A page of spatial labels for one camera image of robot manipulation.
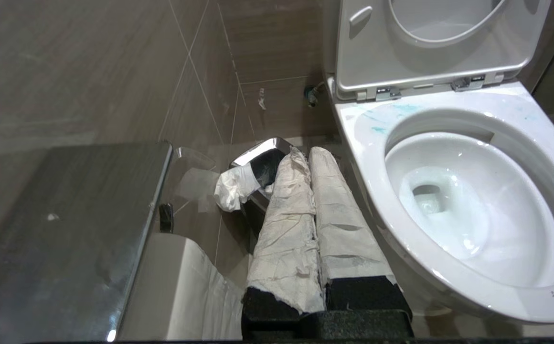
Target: toilet lid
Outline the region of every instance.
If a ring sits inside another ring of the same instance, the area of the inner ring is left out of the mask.
[[[534,54],[549,5],[549,0],[343,1],[337,94],[344,100],[387,100],[515,77]]]

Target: stainless steel trash can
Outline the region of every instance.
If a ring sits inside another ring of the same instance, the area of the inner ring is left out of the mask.
[[[261,188],[251,194],[249,200],[242,207],[242,211],[256,237],[262,229],[266,207],[268,207],[268,201],[270,200],[270,197],[264,192],[264,188],[275,182],[277,167],[281,159],[290,154],[291,147],[292,145],[286,140],[275,137],[256,144],[231,163],[231,168],[249,163],[256,180],[260,184]]]

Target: toilet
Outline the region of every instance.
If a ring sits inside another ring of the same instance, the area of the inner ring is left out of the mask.
[[[554,125],[516,79],[549,5],[323,3],[360,206],[417,315],[554,323]]]

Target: floor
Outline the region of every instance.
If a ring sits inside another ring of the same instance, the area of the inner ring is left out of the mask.
[[[307,156],[310,148],[321,146],[334,155],[346,180],[353,180],[347,163],[341,138],[338,135],[321,137],[294,137],[286,139],[290,144],[297,146]],[[412,322],[416,337],[551,337],[554,336],[552,325],[520,325],[502,322],[500,320],[482,319],[475,316],[451,312],[442,316],[414,316]]]

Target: trash can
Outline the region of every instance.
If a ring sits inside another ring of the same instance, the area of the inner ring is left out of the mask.
[[[266,207],[270,200],[270,195],[266,194],[264,188],[275,182],[277,167],[281,159],[290,154],[291,147],[292,145],[286,140],[275,137],[256,144],[231,163],[231,168],[249,163],[254,177],[260,184],[260,189],[249,196],[249,200],[241,209],[256,237],[262,229]]]

